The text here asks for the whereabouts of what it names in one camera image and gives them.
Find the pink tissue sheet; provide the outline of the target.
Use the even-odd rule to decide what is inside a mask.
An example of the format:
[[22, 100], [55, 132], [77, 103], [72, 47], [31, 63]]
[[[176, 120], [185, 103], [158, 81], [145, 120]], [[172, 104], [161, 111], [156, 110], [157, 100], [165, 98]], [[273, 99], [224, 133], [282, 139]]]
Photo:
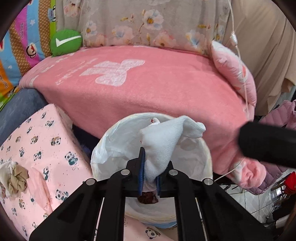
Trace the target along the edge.
[[51, 197], [42, 174], [36, 168], [32, 167], [29, 169], [28, 175], [27, 186], [30, 195], [46, 213], [52, 213]]

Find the dark red scrunchie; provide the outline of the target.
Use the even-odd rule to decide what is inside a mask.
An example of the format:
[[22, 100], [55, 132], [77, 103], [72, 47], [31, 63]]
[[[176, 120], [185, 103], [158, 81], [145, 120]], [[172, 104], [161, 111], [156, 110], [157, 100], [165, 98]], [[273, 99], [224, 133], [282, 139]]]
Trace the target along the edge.
[[158, 203], [156, 191], [142, 192], [142, 194], [137, 199], [142, 204]]

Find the white sock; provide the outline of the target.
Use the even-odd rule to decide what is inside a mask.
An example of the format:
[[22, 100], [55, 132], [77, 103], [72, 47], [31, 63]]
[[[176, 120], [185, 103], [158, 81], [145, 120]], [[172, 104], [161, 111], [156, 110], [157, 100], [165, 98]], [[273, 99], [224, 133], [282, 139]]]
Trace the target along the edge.
[[188, 116], [168, 121], [154, 122], [140, 130], [141, 144], [145, 150], [144, 187], [145, 192], [157, 189], [156, 178], [167, 168], [173, 151], [181, 136], [201, 138], [206, 128], [203, 123], [195, 122]]

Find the pink quilted jacket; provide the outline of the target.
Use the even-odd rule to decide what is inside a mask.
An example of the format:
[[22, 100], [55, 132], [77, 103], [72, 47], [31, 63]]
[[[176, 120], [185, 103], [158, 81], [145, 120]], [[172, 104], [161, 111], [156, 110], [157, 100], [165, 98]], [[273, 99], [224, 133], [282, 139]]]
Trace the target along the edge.
[[[262, 117], [259, 123], [277, 126], [280, 128], [288, 128], [295, 131], [295, 100], [292, 102], [285, 100], [269, 114]], [[254, 187], [247, 190], [253, 195], [260, 195], [264, 193], [287, 170], [287, 167], [266, 162], [260, 163], [266, 168], [266, 177], [259, 187]]]

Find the beige knotted stocking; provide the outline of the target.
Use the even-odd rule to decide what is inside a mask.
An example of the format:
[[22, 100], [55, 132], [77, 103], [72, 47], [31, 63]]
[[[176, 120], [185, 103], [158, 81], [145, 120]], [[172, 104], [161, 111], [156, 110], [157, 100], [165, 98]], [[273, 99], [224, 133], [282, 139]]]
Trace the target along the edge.
[[10, 195], [17, 195], [24, 192], [27, 188], [28, 170], [19, 164], [16, 164], [11, 170], [11, 176], [8, 181], [8, 191]]

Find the small pink patterned pillow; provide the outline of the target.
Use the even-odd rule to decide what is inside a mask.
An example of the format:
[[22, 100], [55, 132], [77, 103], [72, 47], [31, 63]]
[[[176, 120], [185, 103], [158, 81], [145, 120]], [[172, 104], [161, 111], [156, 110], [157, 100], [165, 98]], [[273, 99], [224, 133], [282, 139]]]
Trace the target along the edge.
[[212, 41], [211, 56], [218, 72], [249, 104], [256, 106], [257, 94], [254, 78], [243, 61], [229, 48]]

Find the pink panda print sheet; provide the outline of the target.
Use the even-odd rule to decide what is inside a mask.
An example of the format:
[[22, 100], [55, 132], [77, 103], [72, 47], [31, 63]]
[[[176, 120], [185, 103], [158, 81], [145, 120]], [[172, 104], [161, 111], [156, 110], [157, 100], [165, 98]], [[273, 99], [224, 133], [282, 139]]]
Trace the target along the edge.
[[[28, 171], [36, 168], [46, 181], [53, 211], [86, 179], [92, 177], [88, 158], [72, 132], [72, 121], [54, 104], [27, 118], [1, 145], [1, 164], [13, 161]], [[1, 205], [14, 227], [28, 240], [50, 214], [24, 192], [6, 197]]]

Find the white crumpled cloth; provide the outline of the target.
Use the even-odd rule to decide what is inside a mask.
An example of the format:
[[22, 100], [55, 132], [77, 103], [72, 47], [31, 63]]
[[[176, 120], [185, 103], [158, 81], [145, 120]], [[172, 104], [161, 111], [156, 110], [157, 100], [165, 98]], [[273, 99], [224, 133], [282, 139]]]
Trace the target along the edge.
[[6, 161], [1, 164], [1, 170], [0, 170], [0, 178], [1, 178], [1, 184], [5, 188], [5, 194], [6, 197], [13, 196], [17, 193], [17, 190], [12, 184], [12, 175], [13, 171], [16, 167], [16, 162], [13, 161]]

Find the beige curtain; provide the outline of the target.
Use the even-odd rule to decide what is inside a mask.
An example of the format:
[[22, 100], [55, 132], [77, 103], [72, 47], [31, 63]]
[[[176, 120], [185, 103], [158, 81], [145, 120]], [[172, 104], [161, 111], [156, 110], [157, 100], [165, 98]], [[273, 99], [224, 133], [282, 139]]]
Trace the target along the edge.
[[273, 1], [232, 1], [223, 45], [235, 32], [256, 85], [255, 115], [268, 114], [295, 90], [295, 30]]

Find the blue-grey cushion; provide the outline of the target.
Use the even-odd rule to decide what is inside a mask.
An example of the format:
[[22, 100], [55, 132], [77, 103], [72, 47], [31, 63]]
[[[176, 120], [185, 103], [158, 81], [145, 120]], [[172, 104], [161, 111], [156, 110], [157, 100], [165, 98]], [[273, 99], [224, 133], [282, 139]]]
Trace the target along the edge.
[[27, 118], [48, 102], [36, 89], [21, 89], [1, 110], [1, 145]]

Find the pink fleece blanket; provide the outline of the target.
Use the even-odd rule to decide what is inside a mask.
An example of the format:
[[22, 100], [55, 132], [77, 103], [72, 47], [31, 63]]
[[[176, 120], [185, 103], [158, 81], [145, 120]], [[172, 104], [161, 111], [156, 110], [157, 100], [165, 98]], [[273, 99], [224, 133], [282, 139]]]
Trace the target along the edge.
[[266, 168], [243, 158], [236, 143], [255, 106], [218, 72], [213, 59], [145, 46], [83, 49], [44, 59], [22, 77], [20, 87], [38, 90], [98, 138], [134, 113], [186, 115], [205, 125], [215, 173], [245, 189], [266, 177]]

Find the green checkmark plush cushion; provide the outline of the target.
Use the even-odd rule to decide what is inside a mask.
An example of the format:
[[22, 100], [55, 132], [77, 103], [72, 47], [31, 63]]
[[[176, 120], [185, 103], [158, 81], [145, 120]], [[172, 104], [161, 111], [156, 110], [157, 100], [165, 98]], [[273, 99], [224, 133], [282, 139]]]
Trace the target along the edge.
[[50, 50], [54, 57], [70, 54], [80, 49], [82, 45], [82, 36], [75, 30], [57, 31], [51, 41]]

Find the striped monkey cartoon pillow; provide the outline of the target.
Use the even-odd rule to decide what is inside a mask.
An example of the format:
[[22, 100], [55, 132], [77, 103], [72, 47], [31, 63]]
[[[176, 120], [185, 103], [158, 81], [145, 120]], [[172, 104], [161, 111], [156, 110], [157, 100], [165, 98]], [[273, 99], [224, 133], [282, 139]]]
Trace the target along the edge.
[[49, 57], [56, 32], [56, 2], [29, 1], [1, 41], [1, 108], [19, 91], [21, 78]]

